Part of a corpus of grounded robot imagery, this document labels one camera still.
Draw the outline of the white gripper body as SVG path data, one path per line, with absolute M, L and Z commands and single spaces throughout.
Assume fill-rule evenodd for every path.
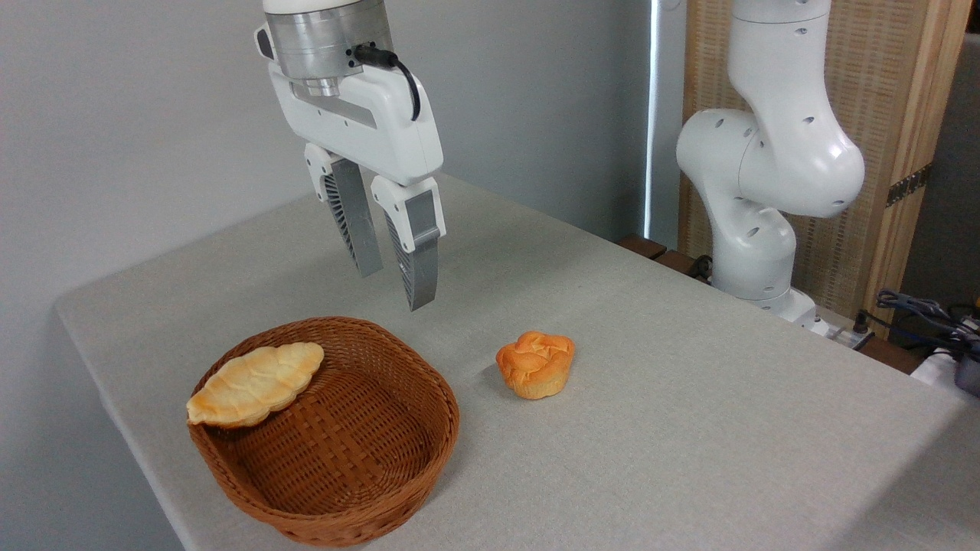
M 443 147 L 423 84 L 416 95 L 399 67 L 361 65 L 358 49 L 370 43 L 340 42 L 333 96 L 312 83 L 285 77 L 269 25 L 255 32 L 256 48 L 269 54 L 267 72 L 292 132 L 329 153 L 377 172 L 402 186 L 431 177 L 441 170 Z M 419 98 L 419 116 L 413 119 L 413 98 Z

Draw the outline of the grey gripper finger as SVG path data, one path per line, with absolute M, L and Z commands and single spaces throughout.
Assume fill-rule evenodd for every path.
M 305 163 L 316 197 L 330 212 L 362 278 L 383 268 L 381 249 L 360 166 L 314 143 L 305 144 Z
M 407 304 L 416 311 L 436 297 L 438 240 L 446 234 L 437 182 L 427 178 L 401 186 L 374 177 L 371 193 L 385 213 Z

